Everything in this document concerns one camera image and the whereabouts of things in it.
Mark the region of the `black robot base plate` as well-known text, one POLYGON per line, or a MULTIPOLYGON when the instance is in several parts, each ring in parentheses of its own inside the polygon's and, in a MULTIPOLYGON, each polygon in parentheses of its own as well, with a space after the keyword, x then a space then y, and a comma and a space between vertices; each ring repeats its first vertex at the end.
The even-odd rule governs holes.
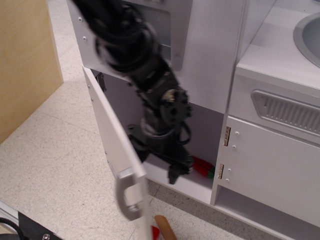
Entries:
POLYGON ((18 226, 27 240, 62 240, 53 231, 45 228, 21 212, 18 212, 18 226))

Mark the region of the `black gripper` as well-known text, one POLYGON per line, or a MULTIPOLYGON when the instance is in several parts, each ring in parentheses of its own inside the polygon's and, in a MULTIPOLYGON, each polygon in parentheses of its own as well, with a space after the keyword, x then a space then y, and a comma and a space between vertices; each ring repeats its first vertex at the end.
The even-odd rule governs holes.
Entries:
POLYGON ((174 185, 180 175, 191 172, 194 160, 185 149, 184 144, 178 142, 175 129, 156 131, 147 123, 129 124, 128 137, 143 163, 153 154, 167 162, 169 166, 168 181, 174 185))

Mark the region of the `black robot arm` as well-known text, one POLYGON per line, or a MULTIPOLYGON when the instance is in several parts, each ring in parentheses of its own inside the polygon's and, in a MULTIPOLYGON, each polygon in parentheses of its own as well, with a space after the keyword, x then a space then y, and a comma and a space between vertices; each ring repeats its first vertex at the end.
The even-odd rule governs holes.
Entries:
POLYGON ((127 77, 143 103, 140 124, 128 137, 141 161, 153 154, 169 164, 168 181, 190 173, 194 160, 185 149, 192 115, 187 92, 161 56, 156 31, 132 4, 119 0, 77 0, 75 5, 95 36, 99 59, 127 77))

